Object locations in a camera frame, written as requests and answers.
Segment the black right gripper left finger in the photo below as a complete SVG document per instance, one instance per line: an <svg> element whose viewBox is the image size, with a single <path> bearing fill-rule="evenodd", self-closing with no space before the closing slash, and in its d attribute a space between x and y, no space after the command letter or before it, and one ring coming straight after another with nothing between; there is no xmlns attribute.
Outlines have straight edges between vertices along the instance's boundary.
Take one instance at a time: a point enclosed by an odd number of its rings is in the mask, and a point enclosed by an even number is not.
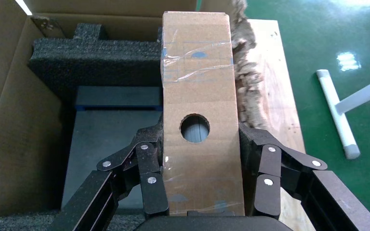
<svg viewBox="0 0 370 231"><path fill-rule="evenodd" d="M119 201L140 185L145 218L167 216L161 173L163 123L141 128L131 143L97 164L49 226L51 231L105 231Z"/></svg>

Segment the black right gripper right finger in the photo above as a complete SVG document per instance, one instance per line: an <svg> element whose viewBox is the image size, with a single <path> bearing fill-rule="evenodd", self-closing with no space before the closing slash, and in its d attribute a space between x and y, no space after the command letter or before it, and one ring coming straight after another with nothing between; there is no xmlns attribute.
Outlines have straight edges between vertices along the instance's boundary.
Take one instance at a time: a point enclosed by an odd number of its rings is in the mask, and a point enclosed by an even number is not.
<svg viewBox="0 0 370 231"><path fill-rule="evenodd" d="M279 142L269 131L239 124L248 216L280 231L281 189L300 201L317 231L370 231L370 212L327 164Z"/></svg>

